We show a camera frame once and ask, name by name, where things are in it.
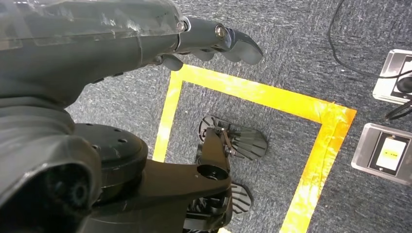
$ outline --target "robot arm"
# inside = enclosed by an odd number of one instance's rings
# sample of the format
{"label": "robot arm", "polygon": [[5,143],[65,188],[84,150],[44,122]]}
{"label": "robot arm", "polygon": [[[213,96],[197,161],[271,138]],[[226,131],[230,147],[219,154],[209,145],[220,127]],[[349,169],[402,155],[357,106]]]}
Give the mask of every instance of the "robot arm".
{"label": "robot arm", "polygon": [[0,0],[0,231],[75,232],[101,197],[101,158],[64,111],[84,86],[218,52],[262,58],[249,36],[170,0]]}

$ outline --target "black cable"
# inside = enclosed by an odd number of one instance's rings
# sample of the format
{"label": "black cable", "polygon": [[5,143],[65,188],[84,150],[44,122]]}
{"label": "black cable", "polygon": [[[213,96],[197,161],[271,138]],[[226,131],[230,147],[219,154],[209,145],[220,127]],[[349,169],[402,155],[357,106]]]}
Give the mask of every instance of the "black cable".
{"label": "black cable", "polygon": [[412,100],[404,103],[403,105],[393,109],[392,111],[388,112],[388,114],[386,114],[385,119],[386,120],[395,120],[395,119],[399,119],[401,117],[404,117],[410,113],[412,113],[412,109],[409,109],[407,111],[405,111],[404,113],[398,114],[399,112],[402,112],[404,110],[406,110],[407,108],[409,108],[412,105]]}
{"label": "black cable", "polygon": [[343,2],[344,2],[344,0],[341,0],[339,2],[339,5],[336,8],[335,13],[332,16],[332,20],[330,21],[329,28],[327,30],[327,40],[329,41],[330,47],[332,48],[333,58],[335,58],[336,62],[338,64],[342,65],[343,67],[345,67],[347,69],[350,69],[354,72],[357,72],[359,74],[363,74],[363,75],[366,75],[366,76],[369,76],[369,77],[378,78],[378,79],[396,79],[396,78],[399,78],[401,76],[404,76],[405,74],[412,73],[412,70],[409,70],[409,71],[406,71],[404,73],[401,73],[401,74],[398,74],[398,75],[395,75],[395,76],[381,77],[379,75],[376,75],[376,74],[373,74],[373,73],[370,73],[370,72],[366,72],[366,71],[356,69],[356,68],[354,68],[350,65],[347,65],[347,64],[343,63],[341,60],[339,60],[338,56],[336,55],[336,49],[335,49],[335,46],[333,45],[332,38],[330,36],[330,32],[332,31],[332,27],[333,27],[333,24],[335,22],[336,15],[338,14],[340,8],[342,7]]}

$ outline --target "screw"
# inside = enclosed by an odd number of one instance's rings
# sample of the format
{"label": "screw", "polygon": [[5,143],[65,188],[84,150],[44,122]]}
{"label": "screw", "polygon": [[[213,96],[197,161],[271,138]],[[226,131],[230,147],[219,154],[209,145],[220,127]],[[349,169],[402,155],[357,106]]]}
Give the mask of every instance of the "screw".
{"label": "screw", "polygon": [[177,30],[182,33],[186,30],[186,25],[184,22],[178,22],[177,23]]}
{"label": "screw", "polygon": [[226,36],[226,29],[222,25],[218,25],[216,27],[216,35],[220,38],[223,39]]}

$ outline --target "gray carpet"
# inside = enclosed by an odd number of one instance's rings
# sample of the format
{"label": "gray carpet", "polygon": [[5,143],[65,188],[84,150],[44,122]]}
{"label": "gray carpet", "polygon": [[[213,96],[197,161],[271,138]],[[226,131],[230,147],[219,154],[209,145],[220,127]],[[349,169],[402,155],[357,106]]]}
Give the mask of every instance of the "gray carpet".
{"label": "gray carpet", "polygon": [[[254,67],[230,63],[222,56],[207,63],[190,56],[184,58],[185,63],[357,109],[308,232],[412,232],[412,189],[350,166],[364,124],[412,131],[412,115],[383,121],[395,106],[372,98],[376,80],[333,60],[326,31],[338,0],[176,3],[187,16],[217,20],[248,33],[265,53]],[[412,50],[412,1],[347,0],[332,34],[342,60],[379,74],[389,50]],[[168,80],[169,72],[162,67],[109,78],[88,86],[69,112],[77,122],[109,124],[136,133],[153,153]],[[233,233],[279,231],[320,125],[186,83],[174,119],[168,162],[193,161],[196,127],[206,114],[261,130],[269,140],[266,157],[233,164],[234,180],[249,186],[255,204],[250,213],[233,219],[228,229]]]}

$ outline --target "yellow label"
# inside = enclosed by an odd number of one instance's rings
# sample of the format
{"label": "yellow label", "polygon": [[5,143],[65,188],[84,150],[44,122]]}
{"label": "yellow label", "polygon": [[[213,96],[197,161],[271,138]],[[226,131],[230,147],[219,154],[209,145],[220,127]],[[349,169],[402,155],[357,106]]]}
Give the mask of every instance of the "yellow label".
{"label": "yellow label", "polygon": [[384,149],[382,155],[388,159],[396,159],[398,157],[398,152],[389,149]]}

